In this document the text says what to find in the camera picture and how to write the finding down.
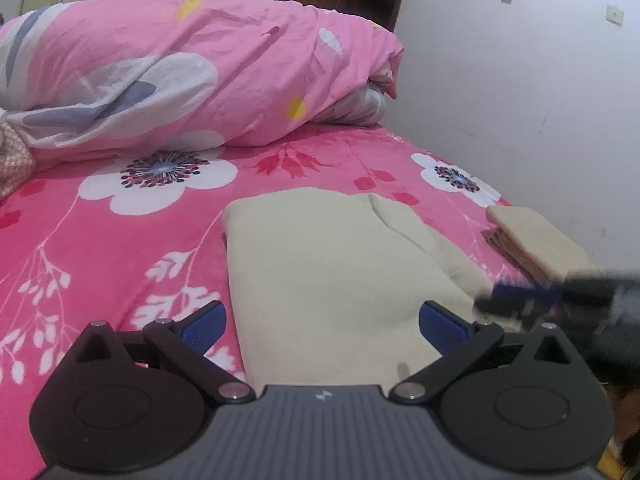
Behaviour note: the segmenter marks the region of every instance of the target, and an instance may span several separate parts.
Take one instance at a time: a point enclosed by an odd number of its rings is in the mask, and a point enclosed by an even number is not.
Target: wall switch
[[[608,5],[607,6],[607,21],[622,26],[622,18],[625,17],[625,13],[619,8]]]

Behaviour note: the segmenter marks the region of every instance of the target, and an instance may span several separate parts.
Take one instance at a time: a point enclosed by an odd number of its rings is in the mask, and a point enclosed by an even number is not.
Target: brown fabric
[[[583,248],[532,209],[492,205],[486,209],[486,217],[498,226],[484,233],[489,245],[538,283],[597,270]]]
[[[4,120],[0,108],[0,200],[20,187],[35,170],[35,161],[27,145]]]

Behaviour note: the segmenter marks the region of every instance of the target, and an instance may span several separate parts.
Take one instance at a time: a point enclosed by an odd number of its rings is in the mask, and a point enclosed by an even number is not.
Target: blue gripper pad
[[[204,355],[225,333],[225,306],[219,301],[212,301],[185,318],[184,322],[186,324],[182,326],[182,331],[178,334],[181,341],[187,343],[200,355]]]
[[[468,322],[446,311],[434,301],[422,304],[418,325],[422,336],[443,355],[470,336],[471,325]]]

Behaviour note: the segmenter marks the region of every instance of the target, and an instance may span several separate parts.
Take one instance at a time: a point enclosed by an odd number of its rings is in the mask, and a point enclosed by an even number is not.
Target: folded tan cloth
[[[223,222],[248,381],[381,384],[439,357],[418,330],[435,300],[466,319],[490,290],[459,248],[404,204],[293,189],[232,202]]]
[[[569,273],[598,269],[583,248],[528,207],[492,205],[486,217],[498,226],[485,233],[487,242],[536,282],[564,280]]]
[[[0,108],[0,200],[18,189],[35,167],[27,145],[6,122],[6,111]]]

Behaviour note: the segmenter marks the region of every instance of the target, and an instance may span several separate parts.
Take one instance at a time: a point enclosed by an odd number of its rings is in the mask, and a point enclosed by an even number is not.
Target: folded towel
[[[0,108],[0,200],[18,189],[36,166],[27,145],[6,122],[6,115]]]
[[[528,207],[492,205],[486,217],[498,226],[484,234],[489,245],[538,283],[564,280],[569,273],[597,271],[583,248]]]
[[[472,319],[491,284],[411,208],[375,194],[293,189],[232,202],[223,222],[248,381],[381,384],[439,357],[418,310]]]

